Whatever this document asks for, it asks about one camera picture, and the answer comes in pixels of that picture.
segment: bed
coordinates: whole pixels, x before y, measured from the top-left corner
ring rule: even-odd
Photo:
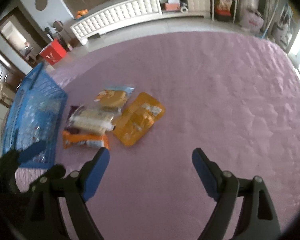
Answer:
[[[51,73],[70,105],[93,99],[103,88],[133,84],[166,107],[165,116],[136,145],[109,135],[110,163],[87,207],[104,239],[197,239],[215,202],[192,165],[201,147],[237,177],[260,175],[281,229],[300,210],[300,83],[277,45],[235,33],[168,33],[125,41],[90,52]],[[56,163],[67,174],[91,160],[95,149],[62,148]],[[26,189],[40,170],[19,169]],[[76,233],[60,201],[71,239]],[[234,210],[226,239],[240,212]]]

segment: red box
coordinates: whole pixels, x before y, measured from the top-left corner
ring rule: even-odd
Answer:
[[[165,3],[164,8],[166,11],[180,11],[179,3]]]
[[[40,55],[44,57],[50,65],[53,65],[64,58],[67,54],[65,49],[60,45],[57,39],[50,42],[43,50],[41,50]]]

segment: blue plastic basket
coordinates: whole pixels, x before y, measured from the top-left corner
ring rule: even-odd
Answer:
[[[11,149],[26,149],[36,141],[45,140],[45,151],[20,167],[51,168],[67,97],[45,72],[43,63],[37,65],[22,81],[10,108],[3,133],[3,154]]]

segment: door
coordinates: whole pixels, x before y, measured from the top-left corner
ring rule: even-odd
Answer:
[[[46,41],[35,30],[18,7],[0,20],[0,34],[30,66],[36,65]]]
[[[25,74],[0,51],[0,103],[10,107]]]

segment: screw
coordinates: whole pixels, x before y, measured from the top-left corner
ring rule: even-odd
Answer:
[[[260,176],[255,176],[254,179],[256,180],[256,182],[262,182],[262,178]]]
[[[70,173],[71,178],[76,178],[78,176],[79,176],[79,171],[73,171],[73,172]]]
[[[48,180],[47,177],[42,177],[42,178],[40,179],[40,182],[41,182],[41,183],[46,183],[47,180]]]
[[[230,178],[232,176],[232,173],[230,171],[224,171],[223,176],[225,176],[226,178]]]

